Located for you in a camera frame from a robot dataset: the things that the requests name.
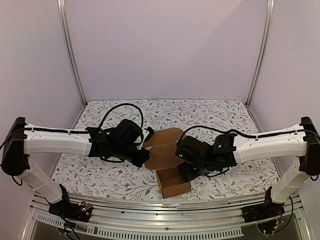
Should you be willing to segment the brown cardboard box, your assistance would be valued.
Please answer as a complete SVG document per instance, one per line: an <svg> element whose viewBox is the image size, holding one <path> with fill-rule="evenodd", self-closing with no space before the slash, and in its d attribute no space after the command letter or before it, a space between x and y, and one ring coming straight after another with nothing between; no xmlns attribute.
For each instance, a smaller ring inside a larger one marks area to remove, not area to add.
<svg viewBox="0 0 320 240"><path fill-rule="evenodd" d="M149 149L149 160L144 166L155 170L160 194L164 199L186 194L191 190L189 181L185 182L178 171L184 161L175 155L177 141L183 130L177 127L157 130L143 143Z"/></svg>

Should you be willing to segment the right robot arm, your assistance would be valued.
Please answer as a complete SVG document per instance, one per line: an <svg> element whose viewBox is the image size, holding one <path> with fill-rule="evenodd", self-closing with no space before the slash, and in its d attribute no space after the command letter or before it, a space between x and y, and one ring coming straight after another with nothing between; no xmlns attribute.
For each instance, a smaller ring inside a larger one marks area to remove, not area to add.
<svg viewBox="0 0 320 240"><path fill-rule="evenodd" d="M212 144L183 132L176 143L175 155L184 162L178 166L181 177L190 182L199 176L253 160L295 156L297 159L283 177L265 194L259 206L262 218L269 218L302 183L320 174L320 136L309 117L299 124L256 134L236 129L211 128L219 135Z"/></svg>

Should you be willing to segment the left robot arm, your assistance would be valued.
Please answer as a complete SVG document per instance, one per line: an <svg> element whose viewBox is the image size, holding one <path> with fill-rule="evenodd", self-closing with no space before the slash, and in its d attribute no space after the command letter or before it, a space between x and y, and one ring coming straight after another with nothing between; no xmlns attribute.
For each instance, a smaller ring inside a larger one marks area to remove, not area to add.
<svg viewBox="0 0 320 240"><path fill-rule="evenodd" d="M55 204L55 209L63 217L70 217L75 210L67 200L66 191L29 161L29 156L65 153L100 158L105 162L114 158L116 163L128 161L140 168L150 158L150 152L143 144L153 134L152 128L142 128L128 119L107 129L87 127L74 130L44 128L28 124L24 117L18 117L0 146L3 150L0 166L4 173L18 177L50 204Z"/></svg>

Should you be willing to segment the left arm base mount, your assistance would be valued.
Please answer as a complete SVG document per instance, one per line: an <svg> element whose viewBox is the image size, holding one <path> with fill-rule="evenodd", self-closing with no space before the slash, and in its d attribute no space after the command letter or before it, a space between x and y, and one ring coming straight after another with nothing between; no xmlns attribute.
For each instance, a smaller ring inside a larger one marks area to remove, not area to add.
<svg viewBox="0 0 320 240"><path fill-rule="evenodd" d="M66 188L61 184L59 184L59 187L62 192L61 200L57 203L49 203L48 212L63 220L71 219L88 223L92 215L93 206L85 201L78 203L70 202Z"/></svg>

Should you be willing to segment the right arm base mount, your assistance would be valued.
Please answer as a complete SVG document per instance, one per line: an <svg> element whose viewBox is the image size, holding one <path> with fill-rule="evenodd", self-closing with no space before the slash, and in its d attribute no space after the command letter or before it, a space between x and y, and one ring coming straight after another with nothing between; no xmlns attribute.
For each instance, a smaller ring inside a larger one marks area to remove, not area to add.
<svg viewBox="0 0 320 240"><path fill-rule="evenodd" d="M265 192L263 203L245 206L241 209L245 223L265 220L285 213L284 202L273 202L271 196L272 188L273 187L270 186Z"/></svg>

